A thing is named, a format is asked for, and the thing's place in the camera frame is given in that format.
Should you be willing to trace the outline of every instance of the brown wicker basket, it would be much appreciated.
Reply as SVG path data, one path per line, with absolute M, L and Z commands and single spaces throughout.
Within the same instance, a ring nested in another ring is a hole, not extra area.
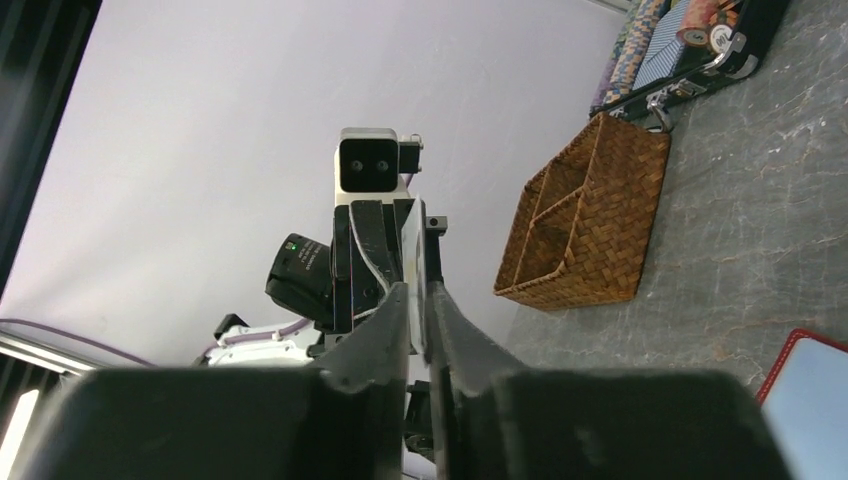
M 633 298 L 670 143 L 596 115 L 524 186 L 495 294 L 540 310 Z

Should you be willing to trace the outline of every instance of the white backdrop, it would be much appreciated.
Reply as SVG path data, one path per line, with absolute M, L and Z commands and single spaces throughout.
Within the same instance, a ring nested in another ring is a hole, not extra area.
M 0 316 L 164 364 L 228 312 L 294 320 L 263 293 L 274 254 L 329 242 L 339 130 L 388 126 L 423 136 L 412 191 L 449 217 L 446 283 L 503 341 L 521 186 L 585 124 L 622 21 L 583 0 L 107 0 Z

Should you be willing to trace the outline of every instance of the purple cable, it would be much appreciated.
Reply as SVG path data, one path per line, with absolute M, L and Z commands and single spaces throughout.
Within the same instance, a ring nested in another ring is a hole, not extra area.
M 304 328 L 309 326 L 311 323 L 312 323 L 312 320 L 309 320 L 307 318 L 301 318 L 300 320 L 294 322 L 293 324 L 289 325 L 288 327 L 283 327 L 283 328 L 277 330 L 276 333 L 280 337 L 287 337 L 287 336 L 289 336 L 289 335 L 291 335 L 295 332 L 299 332 L 300 330 L 303 330 Z M 244 342 L 254 342 L 256 340 L 268 340 L 273 335 L 274 335 L 273 332 L 271 332 L 271 333 L 245 333 L 244 335 L 236 335 L 235 337 L 227 338 L 227 339 L 224 340 L 224 343 L 226 345 L 236 345 L 236 344 L 244 343 Z M 214 350 L 218 347 L 220 347 L 220 345 L 218 345 L 217 343 L 213 343 L 212 345 L 209 345 L 209 347 L 207 347 L 206 350 L 203 351 L 203 356 L 208 355 L 209 352 L 211 352 L 212 350 Z
M 75 340 L 77 342 L 84 343 L 86 345 L 90 345 L 90 346 L 95 347 L 95 348 L 99 348 L 99 349 L 101 349 L 105 352 L 111 353 L 112 355 L 124 358 L 126 360 L 130 360 L 131 362 L 138 363 L 139 365 L 144 365 L 145 367 L 154 367 L 155 366 L 154 364 L 148 362 L 147 360 L 144 360 L 143 358 L 136 357 L 135 355 L 133 355 L 131 353 L 127 353 L 127 352 L 118 350 L 117 348 L 110 347 L 109 345 L 106 345 L 104 343 L 100 343 L 100 342 L 98 342 L 96 340 L 92 340 L 90 338 L 82 337 L 82 336 L 77 335 L 75 333 L 66 332 L 65 330 L 61 330 L 59 328 L 48 327 L 47 325 L 42 325 L 40 323 L 30 322 L 29 320 L 19 320 L 19 319 L 16 319 L 16 318 L 3 318 L 3 319 L 0 319 L 0 323 L 8 323 L 8 324 L 11 324 L 11 325 L 23 325 L 25 327 L 37 328 L 37 329 L 43 330 L 45 332 L 50 332 L 50 333 L 59 335 L 61 337 L 70 338 L 71 340 Z

